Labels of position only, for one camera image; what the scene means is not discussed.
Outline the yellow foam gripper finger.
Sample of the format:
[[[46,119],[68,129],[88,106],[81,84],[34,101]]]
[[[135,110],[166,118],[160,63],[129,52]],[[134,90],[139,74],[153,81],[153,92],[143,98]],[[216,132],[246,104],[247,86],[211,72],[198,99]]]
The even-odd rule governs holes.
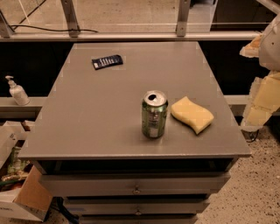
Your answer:
[[[255,37],[240,50],[240,55],[247,58],[258,58],[262,35]]]
[[[249,90],[241,129],[247,132],[259,130],[280,109],[280,73],[270,71],[264,78],[255,77]]]

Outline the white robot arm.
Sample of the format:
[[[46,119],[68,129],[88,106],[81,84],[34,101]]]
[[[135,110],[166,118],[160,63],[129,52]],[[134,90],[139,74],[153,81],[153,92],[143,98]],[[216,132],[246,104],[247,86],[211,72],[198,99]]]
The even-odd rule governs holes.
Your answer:
[[[261,67],[269,70],[264,78],[256,77],[249,90],[241,129],[259,130],[280,108],[280,15],[277,15],[264,32],[240,50],[240,55],[258,58]]]

